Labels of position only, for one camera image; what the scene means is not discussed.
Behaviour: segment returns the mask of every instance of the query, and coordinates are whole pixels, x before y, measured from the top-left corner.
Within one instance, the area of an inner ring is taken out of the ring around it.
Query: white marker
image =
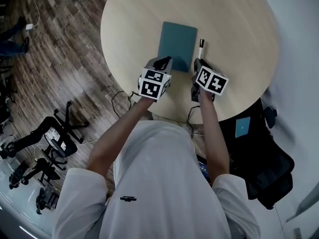
[[[204,39],[201,39],[199,42],[199,52],[198,52],[198,59],[199,60],[201,59],[201,55],[203,53],[204,42],[205,42]]]

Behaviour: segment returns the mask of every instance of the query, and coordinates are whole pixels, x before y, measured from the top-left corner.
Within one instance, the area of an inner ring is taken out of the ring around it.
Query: round table
[[[274,15],[266,0],[107,0],[101,22],[101,42],[108,67],[128,94],[137,92],[146,63],[157,57],[164,21],[198,29],[205,39],[203,59],[229,78],[216,96],[218,119],[249,108],[267,89],[274,75],[279,47]],[[150,107],[156,115],[186,122],[191,107],[189,73],[172,71],[171,87]],[[191,123],[202,123],[194,109]]]

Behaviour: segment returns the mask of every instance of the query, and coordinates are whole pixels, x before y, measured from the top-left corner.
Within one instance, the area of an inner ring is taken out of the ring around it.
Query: logo on shirt
[[[136,198],[123,196],[123,197],[120,197],[120,200],[124,200],[125,202],[130,202],[130,201],[136,201]]]

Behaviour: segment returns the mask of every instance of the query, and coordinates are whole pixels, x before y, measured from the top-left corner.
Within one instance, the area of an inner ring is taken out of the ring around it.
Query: teal notebook
[[[197,28],[164,22],[158,57],[173,58],[172,70],[188,72],[191,68],[194,48],[197,38]]]

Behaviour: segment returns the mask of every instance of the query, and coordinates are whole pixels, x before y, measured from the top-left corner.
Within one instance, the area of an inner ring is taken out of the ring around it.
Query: white shirt
[[[162,121],[139,122],[114,164],[106,201],[103,176],[69,169],[55,211],[54,239],[260,238],[245,181],[202,175],[188,133]]]

